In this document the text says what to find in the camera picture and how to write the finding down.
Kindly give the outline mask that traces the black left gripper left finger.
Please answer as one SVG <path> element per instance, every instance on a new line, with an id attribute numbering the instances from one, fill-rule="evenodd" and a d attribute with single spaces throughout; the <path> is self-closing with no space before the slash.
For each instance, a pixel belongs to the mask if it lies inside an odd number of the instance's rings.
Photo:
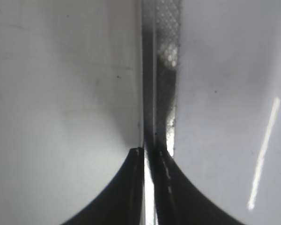
<path id="1" fill-rule="evenodd" d="M 144 149 L 132 148 L 105 189 L 66 225 L 138 225 L 144 182 Z"/>

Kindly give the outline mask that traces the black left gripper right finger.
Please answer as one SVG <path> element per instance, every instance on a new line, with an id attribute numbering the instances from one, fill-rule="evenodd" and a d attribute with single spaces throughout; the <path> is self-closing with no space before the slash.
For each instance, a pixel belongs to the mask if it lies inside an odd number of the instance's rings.
<path id="1" fill-rule="evenodd" d="M 204 196 L 166 150 L 152 152 L 155 205 L 160 225 L 241 225 Z"/>

